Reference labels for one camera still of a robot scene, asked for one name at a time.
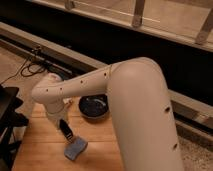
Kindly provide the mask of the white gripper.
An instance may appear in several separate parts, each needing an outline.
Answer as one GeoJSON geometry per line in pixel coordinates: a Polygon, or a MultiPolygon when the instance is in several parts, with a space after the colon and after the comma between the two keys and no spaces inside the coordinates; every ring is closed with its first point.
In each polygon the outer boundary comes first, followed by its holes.
{"type": "MultiPolygon", "coordinates": [[[[64,122],[60,122],[60,120],[68,121],[68,109],[69,105],[64,103],[63,101],[58,101],[56,103],[47,104],[45,106],[46,116],[49,121],[53,123],[54,126],[58,126],[63,134],[66,134],[64,122]]],[[[75,140],[75,136],[72,133],[66,135],[66,139],[73,143],[75,140]]]]}

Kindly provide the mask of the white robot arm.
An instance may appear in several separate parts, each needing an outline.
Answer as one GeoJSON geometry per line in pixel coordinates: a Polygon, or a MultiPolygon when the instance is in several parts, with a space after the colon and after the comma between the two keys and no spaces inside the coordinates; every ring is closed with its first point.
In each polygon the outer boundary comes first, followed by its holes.
{"type": "Polygon", "coordinates": [[[66,98],[105,94],[125,171],[184,171],[169,91],[160,66],[138,57],[69,80],[55,73],[32,89],[54,123],[67,117],[66,98]]]}

